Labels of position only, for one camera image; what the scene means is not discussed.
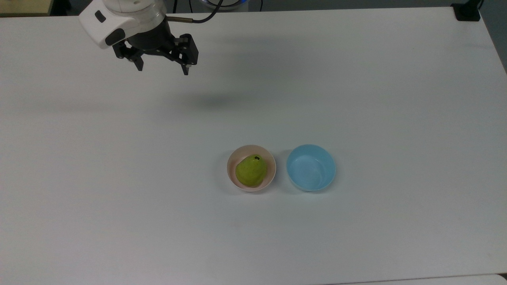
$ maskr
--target bowl rim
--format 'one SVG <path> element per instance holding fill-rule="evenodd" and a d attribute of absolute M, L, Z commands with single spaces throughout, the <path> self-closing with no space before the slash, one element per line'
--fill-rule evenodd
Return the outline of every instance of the bowl rim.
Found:
<path fill-rule="evenodd" d="M 248 187 L 248 186 L 243 185 L 245 188 L 242 188 L 239 185 L 237 185 L 235 183 L 235 179 L 233 179 L 231 177 L 231 175 L 235 175 L 236 174 L 236 172 L 235 172 L 236 170 L 235 169 L 236 169 L 237 163 L 235 165 L 232 165 L 233 161 L 236 161 L 234 155 L 236 153 L 238 153 L 238 152 L 241 152 L 243 149 L 247 149 L 247 148 L 257 148 L 257 149 L 263 150 L 265 152 L 265 154 L 264 155 L 259 154 L 259 155 L 263 156 L 263 158 L 265 160 L 269 160 L 269 162 L 272 162 L 272 163 L 268 163 L 268 165 L 270 165 L 270 164 L 272 165 L 273 174 L 270 176 L 269 181 L 264 186 L 262 186 L 262 187 L 261 187 L 261 185 L 263 183 L 261 183 L 261 185 L 259 185 L 257 187 Z M 273 154 L 271 152 L 269 152 L 267 149 L 265 149 L 265 148 L 263 148 L 261 146 L 258 146 L 258 145 L 244 145 L 244 146 L 241 146 L 241 147 L 235 149 L 231 153 L 231 155 L 229 156 L 229 159 L 227 160 L 227 169 L 226 169 L 226 171 L 227 171 L 227 176 L 229 177 L 229 180 L 232 182 L 232 184 L 234 184 L 234 186 L 236 186 L 237 188 L 241 189 L 242 191 L 245 191 L 245 192 L 248 192 L 248 193 L 257 192 L 257 191 L 260 191 L 260 190 L 268 187 L 271 184 L 271 182 L 273 182 L 273 180 L 274 180 L 274 178 L 276 176 L 276 160 L 275 160 L 275 158 L 274 158 L 274 156 L 273 156 Z"/>
<path fill-rule="evenodd" d="M 317 148 L 319 148 L 319 149 L 323 150 L 323 151 L 327 154 L 327 156 L 329 156 L 329 158 L 331 158 L 331 161 L 333 162 L 333 165 L 334 165 L 334 171 L 333 171 L 333 175 L 332 175 L 332 177 L 331 177 L 331 180 L 329 181 L 329 183 L 327 183 L 326 185 L 324 185 L 323 187 L 318 188 L 318 189 L 307 189 L 307 188 L 304 188 L 304 187 L 302 187 L 302 186 L 298 185 L 298 184 L 297 184 L 297 183 L 293 180 L 293 178 L 292 178 L 292 176 L 291 176 L 291 174 L 289 173 L 289 170 L 288 170 L 288 169 L 289 169 L 289 161 L 290 161 L 290 159 L 289 159 L 289 158 L 291 157 L 292 153 L 293 153 L 295 150 L 299 149 L 299 148 L 302 148 L 302 147 L 308 147 L 308 146 L 310 146 L 310 147 L 317 147 Z M 286 163 L 285 163 L 285 168 L 286 168 L 286 170 L 287 170 L 287 175 L 288 175 L 288 178 L 291 180 L 292 184 L 293 184 L 294 186 L 296 186 L 296 188 L 298 188 L 298 189 L 300 189 L 300 190 L 303 190 L 303 191 L 305 191 L 305 192 L 315 192 L 315 191 L 320 191 L 320 190 L 323 190 L 323 189 L 327 188 L 327 187 L 328 187 L 328 186 L 329 186 L 329 185 L 330 185 L 330 184 L 331 184 L 331 183 L 335 180 L 335 177 L 336 177 L 336 162 L 335 162 L 335 159 L 333 158 L 333 156 L 331 155 L 331 153 L 329 153 L 329 151 L 327 151 L 325 148 L 323 148 L 323 147 L 321 147 L 321 146 L 318 146 L 318 145 L 313 145 L 313 144 L 304 144 L 304 145 L 300 145 L 300 146 L 295 147 L 295 148 L 291 151 L 291 153 L 289 153 L 289 155 L 288 155 L 288 157 L 287 157 L 287 161 L 286 161 Z"/>

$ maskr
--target pink bowl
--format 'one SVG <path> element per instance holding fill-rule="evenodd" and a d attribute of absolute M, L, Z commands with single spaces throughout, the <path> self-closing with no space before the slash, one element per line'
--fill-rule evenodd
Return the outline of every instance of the pink bowl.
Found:
<path fill-rule="evenodd" d="M 262 158 L 264 158 L 266 164 L 268 165 L 266 177 L 264 178 L 262 183 L 257 187 L 245 186 L 241 184 L 240 181 L 238 181 L 238 178 L 236 178 L 236 165 L 238 165 L 247 156 L 250 156 L 252 154 L 258 154 L 262 156 Z M 273 181 L 273 178 L 275 178 L 275 173 L 276 173 L 275 158 L 266 149 L 261 148 L 259 146 L 254 145 L 242 146 L 236 149 L 229 157 L 229 161 L 227 161 L 227 174 L 229 175 L 229 179 L 238 188 L 247 192 L 259 191 L 268 186 L 271 183 L 271 181 Z"/>

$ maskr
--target black clamp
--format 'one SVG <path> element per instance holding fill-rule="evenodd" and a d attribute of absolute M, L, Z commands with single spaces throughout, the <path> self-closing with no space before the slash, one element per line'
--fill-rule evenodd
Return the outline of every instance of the black clamp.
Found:
<path fill-rule="evenodd" d="M 143 54 L 163 56 L 170 61 L 179 63 L 183 74 L 189 74 L 189 68 L 197 64 L 199 51 L 188 33 L 175 38 L 167 22 L 163 21 L 158 27 L 145 33 L 139 33 L 128 39 L 119 41 L 113 45 L 116 57 L 126 58 L 133 62 L 138 71 L 142 70 L 144 62 Z"/>

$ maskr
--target bowl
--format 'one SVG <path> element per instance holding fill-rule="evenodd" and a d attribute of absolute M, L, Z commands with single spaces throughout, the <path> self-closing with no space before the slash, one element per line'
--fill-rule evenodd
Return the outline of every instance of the bowl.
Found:
<path fill-rule="evenodd" d="M 326 188 L 333 181 L 336 165 L 325 149 L 316 145 L 302 145 L 289 154 L 287 172 L 297 188 L 313 192 Z"/>
<path fill-rule="evenodd" d="M 266 173 L 266 177 L 264 177 L 264 180 L 262 183 L 257 187 L 248 187 L 243 185 L 238 178 L 236 177 L 236 166 L 247 156 L 250 156 L 252 154 L 258 154 L 262 156 L 264 161 L 266 162 L 268 169 Z M 266 186 L 268 186 L 271 181 L 273 181 L 273 178 L 275 177 L 276 173 L 276 163 L 275 158 L 273 155 L 271 155 L 270 152 L 268 152 L 266 149 L 254 146 L 254 145 L 248 145 L 248 146 L 242 146 L 238 149 L 236 149 L 231 156 L 229 157 L 229 160 L 227 161 L 227 175 L 229 175 L 229 179 L 232 181 L 234 185 L 236 185 L 241 190 L 247 191 L 247 192 L 255 192 L 259 191 L 261 189 L 264 189 Z"/>

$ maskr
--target black cable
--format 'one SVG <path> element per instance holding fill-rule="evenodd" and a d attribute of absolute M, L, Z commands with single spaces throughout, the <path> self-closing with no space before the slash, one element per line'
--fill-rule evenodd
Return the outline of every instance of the black cable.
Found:
<path fill-rule="evenodd" d="M 222 6 L 222 2 L 224 0 L 220 0 L 218 5 L 215 7 L 215 10 L 213 10 L 213 12 L 211 13 L 211 15 L 207 16 L 206 18 L 202 19 L 202 20 L 192 20 L 192 23 L 195 23 L 195 24 L 202 24 L 202 23 L 205 23 L 207 21 L 209 21 L 211 18 L 213 18 L 213 16 L 219 11 L 220 9 L 220 6 Z"/>

